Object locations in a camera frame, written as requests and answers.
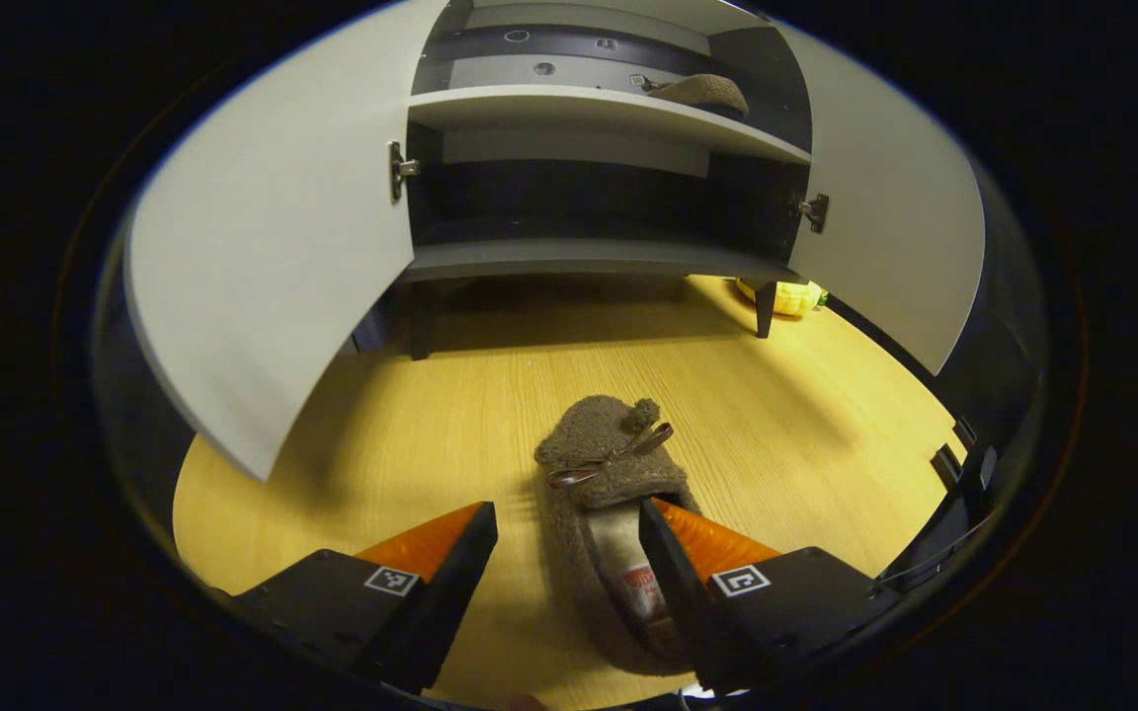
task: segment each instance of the wooden table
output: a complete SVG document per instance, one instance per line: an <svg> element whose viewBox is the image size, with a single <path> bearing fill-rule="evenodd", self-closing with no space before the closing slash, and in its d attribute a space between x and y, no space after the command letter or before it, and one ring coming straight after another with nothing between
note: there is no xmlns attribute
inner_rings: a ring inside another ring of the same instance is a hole
<svg viewBox="0 0 1138 711"><path fill-rule="evenodd" d="M600 708L694 680L607 664L547 581L534 448L580 397L654 397L709 518L781 551L819 545L872 576L942 497L934 452L963 456L951 415L857 329L824 309L776 316L760 340L752 305L723 279L478 282L434 340L428 361L339 355L270 482L196 439L173 521L183 561L240 594L322 546L358 551L494 501L500 540L426 692L464 705L533 693L556 710Z"/></svg>

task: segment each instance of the cabinet leg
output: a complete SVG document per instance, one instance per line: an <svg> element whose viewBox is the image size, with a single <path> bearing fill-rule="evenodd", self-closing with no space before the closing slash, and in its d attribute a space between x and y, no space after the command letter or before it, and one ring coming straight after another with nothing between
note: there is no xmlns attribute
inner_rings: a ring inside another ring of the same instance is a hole
<svg viewBox="0 0 1138 711"><path fill-rule="evenodd" d="M411 283L411 304L407 341L411 359L423 361L432 353L432 321L438 315L438 292L432 284Z"/></svg>
<svg viewBox="0 0 1138 711"><path fill-rule="evenodd" d="M774 281L753 289L753 305L758 309L758 338L767 338L772 333L772 317L775 315Z"/></svg>

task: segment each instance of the brown fuzzy slipper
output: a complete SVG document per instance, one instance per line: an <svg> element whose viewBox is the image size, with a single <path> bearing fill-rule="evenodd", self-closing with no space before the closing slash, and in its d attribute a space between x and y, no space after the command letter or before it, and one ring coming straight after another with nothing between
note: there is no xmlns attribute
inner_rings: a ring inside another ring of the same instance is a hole
<svg viewBox="0 0 1138 711"><path fill-rule="evenodd" d="M665 99L687 107L728 107L749 116L749 104L736 82L718 75L692 75L654 89L652 99Z"/></svg>
<svg viewBox="0 0 1138 711"><path fill-rule="evenodd" d="M566 585L601 653L621 670L677 675L692 665L638 540L638 505L660 496L700 512L687 477L662 448L673 429L652 428L652 400L607 395L575 402L538 446L547 519Z"/></svg>

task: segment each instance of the door hinge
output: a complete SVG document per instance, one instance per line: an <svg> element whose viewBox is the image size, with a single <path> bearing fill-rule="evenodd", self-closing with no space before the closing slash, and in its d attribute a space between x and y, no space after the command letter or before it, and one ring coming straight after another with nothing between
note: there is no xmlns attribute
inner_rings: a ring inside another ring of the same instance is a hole
<svg viewBox="0 0 1138 711"><path fill-rule="evenodd" d="M827 204L831 201L827 195L818 193L815 199L803 199L798 204L798 212L810 221L810 231L823 231L823 222L827 220Z"/></svg>
<svg viewBox="0 0 1138 711"><path fill-rule="evenodd" d="M389 202L402 199L402 181L417 175L420 175L420 162L403 160L402 143L389 141Z"/></svg>

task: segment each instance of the cabinet shelf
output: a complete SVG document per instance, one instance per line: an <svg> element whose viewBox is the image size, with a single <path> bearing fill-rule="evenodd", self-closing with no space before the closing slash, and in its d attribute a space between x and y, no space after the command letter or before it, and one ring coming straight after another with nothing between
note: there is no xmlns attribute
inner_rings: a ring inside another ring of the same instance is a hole
<svg viewBox="0 0 1138 711"><path fill-rule="evenodd" d="M461 127L597 127L661 137L733 156L810 165L810 154L700 108L585 86L500 85L412 96L411 122L437 131Z"/></svg>
<svg viewBox="0 0 1138 711"><path fill-rule="evenodd" d="M417 245L415 259L403 280L566 272L712 274L767 281L795 275L749 253L706 243L703 237L694 242L694 235L648 225L601 230L572 222L465 221L434 231L442 240Z"/></svg>

